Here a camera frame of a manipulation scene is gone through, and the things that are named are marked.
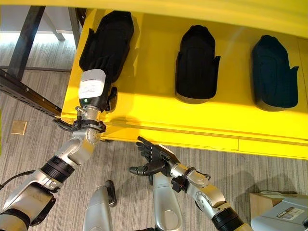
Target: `black metal beam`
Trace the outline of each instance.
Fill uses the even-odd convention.
[[[27,105],[55,117],[61,115],[61,108],[0,69],[0,90]]]
[[[72,31],[73,31],[74,40],[75,40],[75,46],[77,49],[79,39],[80,39],[80,28],[79,28],[79,21],[78,21],[76,9],[69,7],[68,13],[69,13],[69,19],[71,20],[71,26],[72,26]]]
[[[31,6],[15,46],[8,74],[22,80],[26,63],[32,48],[33,40],[43,16],[45,6]]]

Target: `silver robot arm segment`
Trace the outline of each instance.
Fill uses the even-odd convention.
[[[174,177],[173,189],[177,192],[184,190],[190,195],[219,231],[252,231],[251,227],[238,217],[223,193],[209,183],[208,175],[180,163],[171,168],[170,174]]]
[[[178,200],[170,177],[161,172],[153,175],[154,217],[157,231],[184,231]]]

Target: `black cable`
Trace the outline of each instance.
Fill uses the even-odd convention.
[[[27,171],[27,172],[22,172],[22,173],[19,173],[11,178],[9,178],[6,182],[4,182],[3,184],[0,184],[0,190],[3,189],[3,187],[9,183],[11,180],[17,178],[17,177],[21,177],[21,176],[25,176],[25,175],[30,175],[32,173],[34,173],[35,170],[31,170],[31,171]]]
[[[63,129],[64,131],[78,131],[79,129],[78,128],[66,128],[66,127],[63,127],[62,125],[60,124],[57,124],[59,128]]]

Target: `gray carpet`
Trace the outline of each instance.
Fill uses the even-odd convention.
[[[40,51],[36,50],[32,55],[35,59],[40,56]],[[61,60],[54,59],[53,62],[59,64]],[[67,73],[42,71],[26,71],[23,78],[24,83],[59,106],[63,104],[68,80]],[[0,182],[19,172],[41,167],[70,137],[69,132],[52,123],[51,117],[3,93],[0,93],[0,109]],[[24,136],[10,134],[14,119],[28,121]],[[170,149],[183,164],[210,174],[211,183],[224,192],[245,222],[250,222],[249,192],[272,190],[308,194],[307,161],[175,147]],[[154,213],[151,186],[147,178],[128,172],[129,166],[143,163],[144,159],[139,155],[135,144],[101,142],[92,159],[77,169],[55,195],[57,202],[48,217],[30,230],[82,230],[84,212],[91,194],[106,180],[114,181],[118,198],[118,205],[111,209],[114,230],[133,231],[152,227]],[[1,207],[9,193],[24,179],[21,177],[12,181],[0,192]],[[177,196],[187,231],[215,230],[211,221],[196,208],[188,195],[182,192]]]

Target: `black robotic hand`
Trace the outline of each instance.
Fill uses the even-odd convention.
[[[129,171],[139,176],[150,176],[162,172],[165,176],[171,177],[171,168],[180,161],[167,148],[162,145],[152,144],[145,138],[139,136],[137,142],[138,150],[148,163],[139,167],[130,167]]]

